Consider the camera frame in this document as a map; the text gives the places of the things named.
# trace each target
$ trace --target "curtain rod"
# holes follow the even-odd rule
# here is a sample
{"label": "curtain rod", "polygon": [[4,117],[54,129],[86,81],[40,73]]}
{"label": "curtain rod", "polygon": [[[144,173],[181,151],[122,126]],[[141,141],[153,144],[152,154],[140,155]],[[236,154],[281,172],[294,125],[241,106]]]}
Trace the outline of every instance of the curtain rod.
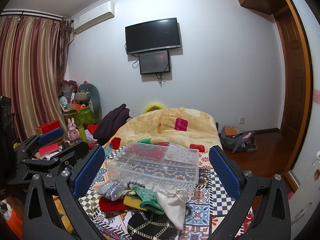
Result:
{"label": "curtain rod", "polygon": [[1,16],[5,16],[5,15],[34,16],[34,17],[41,17],[41,18],[46,18],[46,19],[56,20],[56,21],[61,21],[63,18],[62,16],[56,15],[56,14],[45,13],[45,12],[34,11],[34,10],[24,10],[24,9],[4,9],[3,12],[1,13]]}

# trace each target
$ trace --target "bolt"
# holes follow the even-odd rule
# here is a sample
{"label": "bolt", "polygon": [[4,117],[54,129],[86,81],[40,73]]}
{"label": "bolt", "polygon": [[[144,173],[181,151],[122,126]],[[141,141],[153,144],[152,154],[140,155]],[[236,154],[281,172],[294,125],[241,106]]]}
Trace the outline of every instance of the bolt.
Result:
{"label": "bolt", "polygon": [[63,172],[61,172],[62,177],[66,177],[70,174],[70,171],[68,170],[64,170]]}
{"label": "bolt", "polygon": [[249,171],[249,170],[245,170],[244,171],[244,174],[247,176],[247,177],[251,177],[253,175],[252,171]]}
{"label": "bolt", "polygon": [[37,180],[37,179],[39,179],[39,178],[40,178],[40,175],[39,175],[39,174],[35,174],[35,175],[32,176],[32,179],[33,179],[33,180]]}
{"label": "bolt", "polygon": [[275,179],[276,180],[281,180],[281,176],[279,174],[275,174]]}

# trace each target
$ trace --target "door frame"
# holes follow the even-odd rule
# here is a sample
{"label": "door frame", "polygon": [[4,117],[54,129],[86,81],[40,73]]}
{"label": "door frame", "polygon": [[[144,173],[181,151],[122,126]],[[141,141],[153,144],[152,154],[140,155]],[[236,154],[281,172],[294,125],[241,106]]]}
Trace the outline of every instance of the door frame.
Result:
{"label": "door frame", "polygon": [[[292,155],[289,159],[289,162],[284,170],[284,178],[286,181],[290,184],[292,189],[296,191],[298,189],[298,185],[295,182],[295,179],[292,177],[291,173],[289,171],[293,168],[299,154],[302,148],[302,145],[304,143],[304,139],[308,130],[309,126],[309,120],[310,120],[310,114],[311,114],[311,107],[312,107],[312,101],[313,101],[313,69],[312,69],[312,61],[311,61],[311,53],[310,53],[310,48],[309,48],[309,43],[307,39],[307,35],[302,23],[302,20],[299,16],[299,13],[293,3],[292,0],[285,0],[287,3],[287,6],[280,9],[278,12],[274,14],[275,19],[277,15],[280,13],[284,12],[289,8],[289,10],[292,13],[293,19],[295,21],[295,24],[297,25],[298,29],[298,35],[301,40],[301,46],[302,46],[302,51],[303,51],[303,60],[305,63],[305,71],[306,71],[306,98],[305,98],[305,104],[304,104],[304,111],[303,111],[303,116],[302,116],[302,123],[301,123],[301,128],[298,134],[298,138],[296,141],[296,144],[294,146],[294,149],[292,151]],[[286,111],[287,107],[287,91],[288,91],[288,65],[287,65],[287,59],[286,59],[286,53],[285,53],[285,48],[284,48],[284,42],[283,42],[283,36],[279,28],[279,23],[276,20],[276,24],[279,30],[280,38],[281,38],[281,44],[282,48],[284,50],[284,65],[285,65],[285,77],[286,77],[286,82],[285,82],[285,98],[284,98],[284,113]],[[282,116],[282,123],[281,123],[281,129],[283,128],[284,124],[284,114]]]}

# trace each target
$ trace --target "green box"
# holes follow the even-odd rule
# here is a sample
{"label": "green box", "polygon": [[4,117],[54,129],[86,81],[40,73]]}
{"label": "green box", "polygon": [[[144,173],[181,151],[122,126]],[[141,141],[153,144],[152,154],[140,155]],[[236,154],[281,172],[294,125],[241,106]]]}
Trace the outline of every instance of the green box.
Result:
{"label": "green box", "polygon": [[95,124],[99,122],[98,115],[91,112],[90,107],[64,112],[63,116],[67,124],[69,118],[74,118],[77,127],[83,125],[84,123]]}

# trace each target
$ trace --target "wall-mounted tv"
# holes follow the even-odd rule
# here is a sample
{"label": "wall-mounted tv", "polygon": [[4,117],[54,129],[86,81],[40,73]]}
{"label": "wall-mounted tv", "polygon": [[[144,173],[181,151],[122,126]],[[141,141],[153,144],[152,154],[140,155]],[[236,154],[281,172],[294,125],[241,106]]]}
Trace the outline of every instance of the wall-mounted tv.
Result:
{"label": "wall-mounted tv", "polygon": [[177,18],[128,26],[125,39],[127,54],[181,47]]}

